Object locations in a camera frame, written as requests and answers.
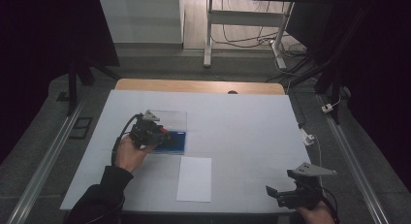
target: hand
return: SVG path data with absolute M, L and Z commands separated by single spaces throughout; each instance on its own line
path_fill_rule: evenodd
M 125 169 L 132 173 L 144 160 L 145 155 L 157 145 L 148 145 L 145 148 L 137 149 L 134 147 L 133 140 L 129 135 L 124 136 L 115 154 L 115 166 Z
M 324 202 L 319 202 L 313 209 L 296 208 L 301 216 L 304 218 L 306 224 L 334 224 L 332 214 Z

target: black cable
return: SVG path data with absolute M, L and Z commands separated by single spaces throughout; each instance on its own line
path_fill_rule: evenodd
M 336 198 L 334 196 L 334 194 L 327 188 L 320 186 L 321 189 L 323 189 L 324 191 L 326 191 L 327 193 L 329 193 L 332 196 L 332 199 L 334 200 L 335 203 L 335 212 L 338 212 L 338 202 L 336 201 Z
M 112 165 L 112 166 L 115 166 L 115 155 L 117 154 L 117 149 L 118 149 L 118 146 L 120 145 L 121 138 L 122 138 L 123 135 L 125 134 L 128 126 L 130 125 L 130 123 L 131 123 L 135 118 L 137 118 L 137 115 L 136 115 L 136 114 L 133 115 L 133 117 L 130 118 L 130 120 L 127 122 L 127 124 L 124 126 L 123 130 L 121 131 L 120 136 L 118 136 L 117 139 L 115 140 L 115 144 L 114 144 L 114 146 L 112 147 L 112 151 L 111 151 L 111 165 Z
M 238 48 L 254 48 L 254 47 L 258 47 L 258 46 L 262 45 L 263 42 L 264 42 L 264 41 L 262 41 L 262 42 L 260 42 L 259 44 L 253 45 L 253 46 L 239 46 L 239 45 L 235 45 L 235 44 L 232 44 L 232 43 L 229 43 L 229 42 L 217 42 L 217 41 L 215 41 L 215 40 L 212 38 L 212 36 L 211 36 L 211 40 L 212 40 L 214 43 L 216 43 L 216 44 L 225 44 L 225 45 L 229 45 L 229 46 L 233 46 L 233 47 L 238 47 Z
M 221 0 L 221 10 L 224 10 L 224 0 Z M 254 47 L 258 47 L 258 46 L 260 46 L 260 45 L 262 44 L 262 43 L 260 42 L 260 39 L 259 39 L 259 38 L 265 38 L 265 37 L 274 35 L 274 34 L 276 34 L 276 33 L 278 32 L 278 31 L 277 31 L 277 32 L 274 32 L 274 33 L 270 33 L 270 34 L 261 36 L 262 31 L 263 31 L 263 27 L 261 27 L 260 32 L 259 32 L 259 35 L 258 35 L 257 37 L 240 39 L 240 40 L 229 40 L 229 39 L 227 38 L 227 35 L 226 35 L 225 24 L 223 24 L 223 35 L 224 35 L 224 39 L 225 39 L 227 42 L 226 42 L 226 43 L 217 42 L 217 41 L 215 41 L 214 39 L 212 39 L 212 37 L 211 37 L 211 40 L 212 40 L 214 43 L 216 43 L 216 44 L 226 44 L 226 45 L 233 46 L 233 47 L 238 47 L 238 48 L 254 48 Z M 239 46 L 239 45 L 233 44 L 233 43 L 237 43 L 237 42 L 246 42 L 246 41 L 250 41 L 250 40 L 257 40 L 257 41 L 259 41 L 259 44 L 258 44 L 258 45 L 254 45 L 254 46 L 249 46 L 249 47 L 244 47 L 244 46 Z
M 307 64 L 309 61 L 311 61 L 311 59 L 306 56 L 305 58 L 303 58 L 296 66 L 294 66 L 291 70 L 290 73 L 296 73 L 297 71 L 299 71 L 305 64 Z M 286 75 L 285 78 L 281 79 L 279 81 L 279 83 L 281 83 L 282 81 L 284 81 L 285 79 L 287 79 L 288 77 L 290 77 L 290 75 Z
M 298 70 L 300 69 L 300 68 L 299 68 L 299 65 L 302 63 L 302 61 L 304 61 L 305 58 L 303 58 L 296 66 L 294 66 L 292 69 L 290 69 L 287 73 L 295 73 L 296 71 L 298 71 Z M 278 76 L 268 78 L 265 82 L 269 82 L 269 81 L 274 80 L 274 79 L 277 79 L 277 78 L 279 78 L 279 77 L 281 77 L 281 76 L 284 76 L 285 78 L 281 79 L 280 82 L 282 82 L 282 81 L 284 81 L 285 79 L 287 79 L 290 75 L 280 74 L 280 75 L 278 75 Z

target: floor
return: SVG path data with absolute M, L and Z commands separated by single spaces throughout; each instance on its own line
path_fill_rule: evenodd
M 213 0 L 213 10 L 232 10 L 241 12 L 283 13 L 288 3 L 245 0 Z M 206 40 L 207 0 L 184 0 L 184 48 L 204 49 Z M 278 28 L 261 26 L 236 26 L 213 24 L 211 27 L 212 49 L 229 50 L 270 50 L 265 39 L 275 37 Z M 296 44 L 297 41 L 285 35 L 283 44 Z

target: table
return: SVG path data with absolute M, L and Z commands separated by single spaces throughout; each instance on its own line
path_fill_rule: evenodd
M 254 85 L 263 93 L 272 92 L 258 95 L 258 88 L 251 89 Z M 213 89 L 211 93 L 206 93 L 207 87 Z M 71 209 L 88 186 L 100 181 L 110 163 L 112 144 L 127 120 L 136 112 L 152 109 L 187 112 L 184 156 L 212 159 L 211 202 L 177 202 L 181 156 L 149 154 L 125 190 L 124 211 L 289 212 L 278 207 L 265 186 L 295 189 L 286 170 L 309 162 L 309 158 L 289 98 L 278 88 L 278 84 L 251 82 L 120 80 L 61 208 Z M 240 94 L 221 94 L 228 89 Z

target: wire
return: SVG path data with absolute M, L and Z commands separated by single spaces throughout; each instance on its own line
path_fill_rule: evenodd
M 238 47 L 238 48 L 254 48 L 254 47 L 258 47 L 258 46 L 260 46 L 260 45 L 263 44 L 263 42 L 260 42 L 260 43 L 258 43 L 257 45 L 253 45 L 253 46 L 239 46 L 239 45 L 236 45 L 236 44 L 232 44 L 232 43 L 230 43 L 230 42 L 217 42 L 217 41 L 215 41 L 215 40 L 212 38 L 212 36 L 210 36 L 210 37 L 211 37 L 211 40 L 212 40 L 215 44 L 225 44 L 225 45 L 229 45 L 229 46 L 233 46 L 233 47 Z
M 291 83 L 291 81 L 289 80 L 288 81 L 288 86 L 287 86 L 287 92 L 285 93 L 286 95 L 288 95 L 288 90 L 290 89 L 290 83 Z
M 336 198 L 334 196 L 334 194 L 327 188 L 325 187 L 320 187 L 321 189 L 323 189 L 324 191 L 326 191 L 328 194 L 330 194 L 332 196 L 332 199 L 334 201 L 335 204 L 335 212 L 338 213 L 338 202 L 336 201 Z
M 224 0 L 221 0 L 221 10 L 224 10 Z M 274 32 L 274 33 L 270 33 L 270 34 L 261 36 L 262 31 L 263 31 L 263 27 L 261 27 L 260 32 L 259 32 L 257 37 L 247 38 L 247 39 L 240 39 L 240 40 L 229 40 L 227 38 L 227 35 L 226 35 L 225 24 L 223 24 L 223 35 L 224 35 L 224 39 L 226 40 L 226 42 L 225 43 L 224 42 L 217 42 L 212 38 L 212 36 L 211 36 L 211 40 L 216 44 L 225 44 L 225 45 L 238 47 L 238 48 L 254 48 L 254 47 L 258 47 L 258 46 L 262 45 L 263 42 L 265 42 L 265 41 L 272 40 L 272 38 L 264 39 L 265 37 L 268 37 L 268 36 L 271 36 L 271 35 L 274 35 L 274 34 L 277 33 L 277 32 Z M 253 46 L 240 46 L 240 45 L 233 44 L 233 43 L 237 43 L 237 42 L 246 42 L 246 41 L 250 41 L 250 40 L 257 40 L 259 43 L 257 45 L 253 45 Z
M 340 101 L 341 101 L 341 95 L 339 95 L 338 101 L 335 104 L 333 104 L 332 107 L 338 105 Z
M 317 135 L 314 135 L 315 139 L 317 140 L 317 145 L 318 145 L 318 153 L 320 156 L 320 167 L 323 167 L 323 159 L 322 159 L 322 153 L 321 153 L 321 145 L 320 145 L 320 140 L 318 139 Z M 320 178 L 320 185 L 323 187 L 323 178 L 319 176 Z

